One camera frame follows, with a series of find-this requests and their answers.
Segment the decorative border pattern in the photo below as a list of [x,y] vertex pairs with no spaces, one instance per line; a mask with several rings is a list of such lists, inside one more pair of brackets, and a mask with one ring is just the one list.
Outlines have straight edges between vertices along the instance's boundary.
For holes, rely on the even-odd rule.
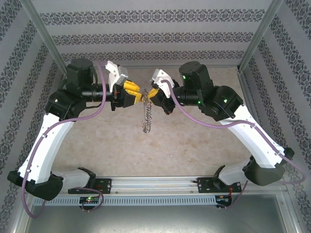
[[[23,145],[23,149],[21,151],[21,155],[18,158],[18,162],[17,162],[17,166],[15,168],[15,170],[17,170],[22,163],[24,162],[24,160],[26,159],[26,157],[29,155],[30,150],[32,148],[32,145],[35,143],[35,139],[36,136],[39,132],[39,128],[41,126],[41,122],[42,122],[42,117],[44,115],[44,108],[45,108],[45,104],[48,101],[51,89],[52,89],[52,85],[53,85],[53,81],[55,79],[55,76],[57,74],[58,71],[58,66],[56,64],[55,61],[53,61],[51,69],[49,71],[49,74],[47,76],[47,79],[45,81],[45,84],[43,86],[43,90],[41,92],[40,95],[40,99],[38,101],[38,105],[36,107],[35,110],[35,114],[34,117],[31,121],[30,124],[30,128],[28,129],[27,132],[27,136],[25,139],[25,143]],[[19,187],[10,183],[9,185],[9,189],[7,190],[7,195],[4,198],[4,205],[1,207],[2,210],[0,212],[0,232],[5,232],[6,227],[8,225],[9,219],[11,217],[12,214],[12,210],[13,210],[13,204],[15,203],[16,199],[17,199],[17,195],[18,195],[18,190]]]
[[12,56],[6,63],[3,72],[0,76],[0,108],[5,101],[5,97],[11,89],[11,85],[16,78],[17,72],[25,59],[30,45],[32,44],[37,30],[33,23],[29,20],[26,28],[23,31],[18,43],[16,44]]
[[299,147],[302,150],[302,155],[305,156],[305,161],[309,164],[309,169],[311,169],[311,139],[308,138],[308,134],[305,133],[307,131],[306,127],[302,124],[302,120],[297,112],[295,103],[292,101],[291,94],[287,90],[287,86],[278,70],[276,61],[274,60],[264,39],[262,39],[258,44],[258,49],[269,71],[271,80],[275,85],[276,92],[278,93],[278,96],[283,104],[284,111],[287,114],[287,118],[292,126],[292,130],[294,131],[296,140],[299,143]]
[[257,109],[257,106],[256,106],[256,103],[255,103],[255,101],[254,101],[254,97],[253,97],[253,92],[252,92],[252,90],[251,90],[251,88],[250,88],[250,85],[249,85],[249,83],[248,83],[248,80],[247,80],[247,75],[246,75],[246,73],[243,71],[243,74],[244,74],[244,77],[245,77],[245,81],[246,81],[246,84],[247,84],[247,86],[248,86],[248,90],[249,90],[249,93],[250,93],[250,95],[251,95],[251,98],[252,98],[252,102],[253,102],[253,104],[254,104],[254,107],[255,107],[255,110],[256,110],[256,113],[257,113],[257,117],[258,117],[258,123],[259,123],[259,125],[262,127],[262,122],[261,122],[261,119],[260,119],[260,115],[259,115],[259,112],[258,112],[258,109]]
[[0,144],[0,175],[2,174],[2,170],[6,165],[5,161],[8,159],[8,155],[11,152],[11,147],[13,146],[12,143],[15,140],[21,120],[24,117],[29,100],[34,91],[35,84],[39,78],[39,74],[42,70],[43,64],[45,63],[48,54],[49,50],[43,43],[34,61],[33,67],[30,70],[20,97],[18,98],[18,103],[16,108],[14,109],[12,118],[9,121],[9,125],[6,127],[7,131],[3,134],[3,139],[1,140]]
[[41,13],[45,25],[160,23],[160,22],[260,22],[264,9],[132,10]]
[[76,58],[101,61],[129,60],[195,60],[195,59],[241,59],[244,51],[143,51],[143,52],[88,52],[62,53],[65,62]]
[[285,3],[291,9],[302,29],[311,40],[311,7],[306,0],[286,0]]
[[125,33],[54,35],[60,45],[101,45],[129,43],[199,43],[199,42],[250,42],[253,33]]
[[303,90],[303,94],[307,97],[307,101],[309,102],[309,106],[311,107],[311,79],[310,79],[310,71],[308,70],[305,62],[301,59],[296,46],[291,40],[288,32],[285,30],[284,25],[280,21],[279,17],[276,16],[271,24],[270,29],[274,34],[276,40],[280,48],[285,55],[288,64],[290,65],[298,84],[300,85],[301,90]]
[[8,0],[0,9],[0,42],[21,9],[19,0]]
[[[274,107],[272,106],[271,99],[270,99],[270,97],[268,95],[268,91],[267,91],[267,89],[263,83],[261,73],[259,71],[258,65],[257,65],[254,57],[251,58],[251,60],[249,61],[248,64],[249,64],[249,67],[252,71],[253,78],[255,80],[257,89],[259,91],[261,101],[263,103],[263,106],[266,110],[266,114],[267,114],[268,119],[270,121],[270,126],[273,129],[274,138],[276,139],[276,142],[279,145],[281,145],[283,147],[287,147],[287,143],[286,143],[286,140],[285,140],[284,135],[282,133],[282,129],[279,126],[278,118],[275,114]],[[300,179],[298,172],[294,167],[287,165],[286,169],[289,172],[288,176],[290,178],[290,181],[296,181],[296,180]],[[310,226],[311,226],[311,206],[310,206],[309,200],[307,200],[308,195],[303,190],[303,188],[304,188],[304,185],[301,183],[293,185],[293,190],[295,191],[295,197],[297,198],[297,201],[298,201],[297,203],[300,206],[301,214],[304,216],[303,219],[306,222],[307,229],[309,231],[311,231],[311,228],[310,228]]]

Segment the floor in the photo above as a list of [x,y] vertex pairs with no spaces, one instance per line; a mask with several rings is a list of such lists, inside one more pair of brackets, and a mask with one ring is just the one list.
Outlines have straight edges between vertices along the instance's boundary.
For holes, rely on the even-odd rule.
[[[150,88],[154,69],[132,69],[129,79]],[[178,69],[165,70],[181,84]],[[210,68],[214,85],[228,85],[241,97],[235,68]],[[215,123],[196,107],[185,107],[194,117]],[[85,110],[87,116],[96,110]],[[250,157],[246,147],[227,129],[204,128],[178,109],[167,116],[152,106],[150,133],[142,132],[143,105],[138,103],[115,112],[107,103],[94,119],[74,124],[53,164],[53,170],[83,166],[97,176],[188,176],[212,175],[221,165]]]

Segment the metal chain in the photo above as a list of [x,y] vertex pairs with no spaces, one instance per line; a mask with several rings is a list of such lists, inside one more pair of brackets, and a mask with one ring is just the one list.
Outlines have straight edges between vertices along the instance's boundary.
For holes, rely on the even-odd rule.
[[144,121],[142,124],[142,131],[149,133],[151,129],[152,117],[151,117],[151,101],[148,99],[148,92],[146,89],[143,90],[144,100]]

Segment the patterned wallpaper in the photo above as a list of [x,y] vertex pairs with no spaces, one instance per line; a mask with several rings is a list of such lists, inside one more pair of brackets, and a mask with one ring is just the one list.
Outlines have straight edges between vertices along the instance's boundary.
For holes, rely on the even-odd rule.
[[128,66],[237,65],[271,0],[36,0],[66,63],[76,57]]
[[62,77],[18,0],[0,1],[0,233],[10,227],[19,187],[7,174],[29,154],[44,107]]
[[[289,185],[303,232],[311,232],[311,1],[286,0],[244,71],[260,124],[285,147],[309,180]],[[301,174],[287,165],[285,179]]]

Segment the robotic arm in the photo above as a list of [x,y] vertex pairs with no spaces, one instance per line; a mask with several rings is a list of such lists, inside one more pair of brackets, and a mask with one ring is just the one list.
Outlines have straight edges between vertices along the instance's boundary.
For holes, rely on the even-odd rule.
[[[128,80],[127,70],[119,65],[108,62],[106,69],[110,71],[109,84],[106,89],[106,101],[111,103],[111,110],[117,107],[132,106],[143,100],[139,87]],[[183,86],[173,80],[163,70],[156,69],[152,77],[153,89],[148,98],[156,106],[163,108],[169,115],[173,112],[175,103],[167,80],[173,87],[173,93],[178,102],[183,105],[198,106],[205,115],[214,118],[221,124],[229,124],[236,120],[253,122],[262,129],[251,117],[242,99],[228,86],[214,86],[205,65],[198,62],[188,62],[179,69]],[[45,108],[46,114],[36,142],[48,127],[64,119],[76,118],[87,108],[86,102],[99,102],[103,99],[103,86],[97,82],[97,75],[93,63],[87,59],[75,59],[67,66],[66,87],[54,92]],[[26,191],[32,195],[45,199],[54,199],[61,191],[75,187],[94,188],[96,175],[80,167],[75,171],[51,171],[53,161],[66,134],[74,122],[67,122],[56,126],[42,141],[32,162],[26,182]],[[285,169],[285,161],[275,154],[260,134],[249,125],[239,124],[229,128],[244,145],[252,156],[249,160],[233,166],[221,166],[213,178],[214,187],[222,190],[227,185],[250,180],[258,185],[267,185],[281,179]],[[292,159],[294,152],[290,148],[284,149],[274,142],[266,133],[269,141],[279,150],[279,153]],[[21,186],[27,169],[31,150],[24,164],[17,170],[11,171],[8,180]]]
[[[232,88],[213,85],[205,65],[199,62],[188,62],[179,68],[179,73],[183,86],[179,86],[163,70],[157,69],[152,77],[154,89],[149,93],[149,98],[154,105],[162,107],[167,115],[173,112],[175,103],[170,96],[167,83],[162,83],[162,80],[170,82],[174,95],[182,106],[197,106],[202,113],[214,118],[222,125],[237,120],[252,122],[278,149],[279,154],[290,160],[293,158],[294,151],[291,148],[284,149],[264,132]],[[221,189],[223,186],[247,180],[264,186],[282,178],[286,161],[272,150],[254,127],[238,124],[230,127],[229,130],[242,141],[252,156],[240,164],[221,166],[214,175],[215,187]]]
[[[116,107],[128,107],[141,99],[139,87],[127,80],[128,74],[124,67],[108,62],[106,69],[110,71],[109,85],[106,89],[106,101],[111,102],[111,110]],[[46,114],[35,144],[47,128],[53,124],[70,118],[76,118],[87,108],[86,102],[99,102],[103,99],[103,87],[97,82],[93,63],[87,59],[75,59],[67,66],[67,84],[49,97]],[[45,199],[54,199],[61,191],[75,187],[94,188],[96,175],[80,167],[75,171],[54,172],[52,164],[58,149],[74,122],[56,126],[42,141],[32,162],[26,182],[26,191]],[[21,186],[27,169],[29,158],[34,146],[24,164],[17,170],[11,171],[8,180]]]

